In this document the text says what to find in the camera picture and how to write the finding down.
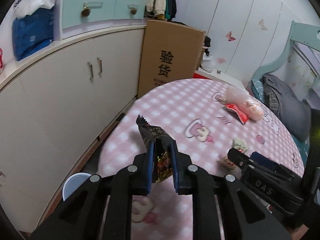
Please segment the red snack wrapper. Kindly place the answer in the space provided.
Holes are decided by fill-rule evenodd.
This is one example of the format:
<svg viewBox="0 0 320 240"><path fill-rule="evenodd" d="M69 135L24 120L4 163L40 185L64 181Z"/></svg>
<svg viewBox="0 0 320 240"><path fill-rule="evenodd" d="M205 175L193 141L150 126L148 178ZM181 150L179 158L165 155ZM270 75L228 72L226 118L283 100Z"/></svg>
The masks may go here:
<svg viewBox="0 0 320 240"><path fill-rule="evenodd" d="M237 105L233 104L233 103L226 103L225 104L225 108L229 111L229 112L232 112L234 113L239 121L245 125L246 122L248 122L249 120L249 117L246 113L244 113Z"/></svg>

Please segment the large cardboard box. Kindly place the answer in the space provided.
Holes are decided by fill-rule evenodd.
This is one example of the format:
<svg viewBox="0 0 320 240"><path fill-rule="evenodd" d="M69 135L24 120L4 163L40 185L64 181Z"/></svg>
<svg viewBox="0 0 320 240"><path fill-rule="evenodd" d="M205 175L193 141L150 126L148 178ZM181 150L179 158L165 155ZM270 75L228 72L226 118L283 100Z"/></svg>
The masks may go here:
<svg viewBox="0 0 320 240"><path fill-rule="evenodd" d="M178 23L147 22L138 82L138 97L152 89L190 79L202 55L205 32Z"/></svg>

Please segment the mint drawer unit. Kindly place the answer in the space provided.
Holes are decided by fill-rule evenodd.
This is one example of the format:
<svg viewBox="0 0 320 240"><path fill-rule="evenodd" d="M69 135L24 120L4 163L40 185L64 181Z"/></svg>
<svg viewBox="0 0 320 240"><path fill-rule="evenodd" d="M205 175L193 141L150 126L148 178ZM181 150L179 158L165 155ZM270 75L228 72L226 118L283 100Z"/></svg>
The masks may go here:
<svg viewBox="0 0 320 240"><path fill-rule="evenodd" d="M54 40L98 29L144 24L146 0L55 0Z"/></svg>

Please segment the black snack packet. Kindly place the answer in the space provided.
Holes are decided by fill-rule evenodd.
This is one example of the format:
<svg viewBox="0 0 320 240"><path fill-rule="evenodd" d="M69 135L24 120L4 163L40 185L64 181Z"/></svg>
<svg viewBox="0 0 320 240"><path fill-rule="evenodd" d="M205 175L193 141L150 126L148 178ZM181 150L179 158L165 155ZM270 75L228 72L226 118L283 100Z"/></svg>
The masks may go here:
<svg viewBox="0 0 320 240"><path fill-rule="evenodd" d="M161 183L172 176L172 164L168 145L172 138L160 126L150 125L144 116L136 118L138 130L147 149L153 143L152 183Z"/></svg>

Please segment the pink checkered tablecloth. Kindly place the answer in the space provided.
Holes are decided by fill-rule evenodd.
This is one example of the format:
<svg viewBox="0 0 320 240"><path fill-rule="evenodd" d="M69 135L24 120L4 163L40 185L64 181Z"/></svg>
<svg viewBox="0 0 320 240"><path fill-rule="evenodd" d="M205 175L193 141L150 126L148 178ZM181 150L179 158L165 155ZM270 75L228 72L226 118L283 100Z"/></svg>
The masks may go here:
<svg viewBox="0 0 320 240"><path fill-rule="evenodd" d="M146 151L136 118L163 128L208 173L224 176L221 164L235 139L247 145L247 155L259 152L302 176L299 150L281 121L264 107L260 121L242 124L219 101L228 86L206 79L186 79L159 86L138 99L106 140L98 172L106 177L133 163ZM192 197L175 192L173 179L153 184L147 197L133 199L132 239L192 239Z"/></svg>

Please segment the white red plastic bag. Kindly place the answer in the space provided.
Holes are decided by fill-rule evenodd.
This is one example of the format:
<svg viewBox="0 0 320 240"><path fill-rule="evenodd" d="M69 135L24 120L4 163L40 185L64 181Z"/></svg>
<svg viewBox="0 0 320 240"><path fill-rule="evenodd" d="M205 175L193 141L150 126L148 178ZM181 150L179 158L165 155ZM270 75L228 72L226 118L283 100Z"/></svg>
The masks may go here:
<svg viewBox="0 0 320 240"><path fill-rule="evenodd" d="M3 68L4 68L4 65L3 65L3 50L2 50L2 48L0 48L0 74L3 72Z"/></svg>

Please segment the pink plastic bag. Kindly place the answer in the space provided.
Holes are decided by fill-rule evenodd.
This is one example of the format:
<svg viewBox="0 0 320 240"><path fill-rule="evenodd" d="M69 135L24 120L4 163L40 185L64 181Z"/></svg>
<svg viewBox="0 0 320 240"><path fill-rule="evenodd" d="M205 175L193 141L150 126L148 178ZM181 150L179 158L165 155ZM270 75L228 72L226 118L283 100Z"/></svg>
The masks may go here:
<svg viewBox="0 0 320 240"><path fill-rule="evenodd" d="M236 105L250 119L260 121L264 117L261 103L253 98L245 89L228 86L225 92L225 100Z"/></svg>

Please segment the white wardrobe doors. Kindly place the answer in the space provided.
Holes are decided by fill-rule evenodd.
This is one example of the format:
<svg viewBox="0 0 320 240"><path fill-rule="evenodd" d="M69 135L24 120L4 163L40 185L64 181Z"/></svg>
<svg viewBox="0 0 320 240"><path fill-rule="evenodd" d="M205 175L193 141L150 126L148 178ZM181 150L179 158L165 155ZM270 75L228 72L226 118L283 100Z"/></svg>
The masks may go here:
<svg viewBox="0 0 320 240"><path fill-rule="evenodd" d="M279 57L292 21L300 19L280 0L187 0L182 19L210 37L214 70L244 85Z"/></svg>

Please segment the blue shopping bag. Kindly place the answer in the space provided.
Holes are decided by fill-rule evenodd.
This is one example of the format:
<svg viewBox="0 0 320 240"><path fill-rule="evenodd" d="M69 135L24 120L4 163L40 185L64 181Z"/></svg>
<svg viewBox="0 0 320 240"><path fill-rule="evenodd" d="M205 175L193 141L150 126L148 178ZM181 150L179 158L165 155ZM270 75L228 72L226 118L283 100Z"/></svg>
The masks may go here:
<svg viewBox="0 0 320 240"><path fill-rule="evenodd" d="M14 57L20 61L53 42L54 7L40 8L32 15L15 18L12 23Z"/></svg>

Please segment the trash bin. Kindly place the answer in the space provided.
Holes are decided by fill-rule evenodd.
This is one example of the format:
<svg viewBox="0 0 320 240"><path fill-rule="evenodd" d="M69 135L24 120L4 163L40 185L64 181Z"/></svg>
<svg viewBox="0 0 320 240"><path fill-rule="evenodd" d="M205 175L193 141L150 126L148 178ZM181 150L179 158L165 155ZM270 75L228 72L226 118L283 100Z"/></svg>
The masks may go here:
<svg viewBox="0 0 320 240"><path fill-rule="evenodd" d="M71 175L65 181L62 188L63 201L71 196L90 176L91 174L85 172L79 172Z"/></svg>

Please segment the white low cabinet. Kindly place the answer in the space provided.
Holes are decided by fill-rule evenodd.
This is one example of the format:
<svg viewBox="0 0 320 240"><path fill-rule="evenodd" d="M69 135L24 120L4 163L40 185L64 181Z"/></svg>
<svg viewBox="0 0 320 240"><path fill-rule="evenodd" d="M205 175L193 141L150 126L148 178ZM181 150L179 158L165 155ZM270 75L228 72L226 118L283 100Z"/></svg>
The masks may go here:
<svg viewBox="0 0 320 240"><path fill-rule="evenodd" d="M119 27L32 57L1 83L1 206L32 232L89 146L137 95L144 28Z"/></svg>

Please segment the hanging clothes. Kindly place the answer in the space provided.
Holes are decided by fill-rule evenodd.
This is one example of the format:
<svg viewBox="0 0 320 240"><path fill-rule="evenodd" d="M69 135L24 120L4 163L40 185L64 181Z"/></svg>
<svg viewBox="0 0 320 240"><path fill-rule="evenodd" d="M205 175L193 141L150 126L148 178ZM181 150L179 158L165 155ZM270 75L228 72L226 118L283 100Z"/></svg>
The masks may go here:
<svg viewBox="0 0 320 240"><path fill-rule="evenodd" d="M171 22L176 17L176 0L146 0L145 17Z"/></svg>

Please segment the small crumpled wrapper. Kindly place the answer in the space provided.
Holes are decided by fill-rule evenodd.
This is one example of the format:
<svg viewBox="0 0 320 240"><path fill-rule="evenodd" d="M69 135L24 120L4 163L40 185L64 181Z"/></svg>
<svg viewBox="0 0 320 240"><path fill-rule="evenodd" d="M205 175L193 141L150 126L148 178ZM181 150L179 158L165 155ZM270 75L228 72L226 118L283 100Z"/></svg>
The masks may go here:
<svg viewBox="0 0 320 240"><path fill-rule="evenodd" d="M231 158L238 157L241 154L245 154L248 151L248 146L245 141L239 138L233 139L231 150ZM220 159L220 164L230 171L235 171L237 166L233 161L229 158L229 152L223 155Z"/></svg>

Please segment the teal bed frame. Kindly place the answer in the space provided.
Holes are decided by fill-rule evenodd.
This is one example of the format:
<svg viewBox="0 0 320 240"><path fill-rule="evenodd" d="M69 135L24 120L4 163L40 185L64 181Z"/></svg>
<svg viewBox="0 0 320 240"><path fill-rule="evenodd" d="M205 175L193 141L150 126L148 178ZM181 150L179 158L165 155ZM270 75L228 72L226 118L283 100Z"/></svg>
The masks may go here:
<svg viewBox="0 0 320 240"><path fill-rule="evenodd" d="M287 42L280 56L271 63L261 65L252 79L261 79L266 73L278 70L289 59L292 48L296 48L316 77L311 88L319 86L319 27L292 21Z"/></svg>

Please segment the grey folded blanket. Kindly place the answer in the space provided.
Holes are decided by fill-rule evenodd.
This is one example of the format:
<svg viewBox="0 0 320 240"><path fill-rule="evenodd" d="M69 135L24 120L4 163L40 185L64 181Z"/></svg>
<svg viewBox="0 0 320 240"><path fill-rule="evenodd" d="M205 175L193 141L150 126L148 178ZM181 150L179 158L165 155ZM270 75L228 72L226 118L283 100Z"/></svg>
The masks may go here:
<svg viewBox="0 0 320 240"><path fill-rule="evenodd" d="M277 76L262 77L268 108L299 141L306 141L311 127L311 108L298 100L287 83Z"/></svg>

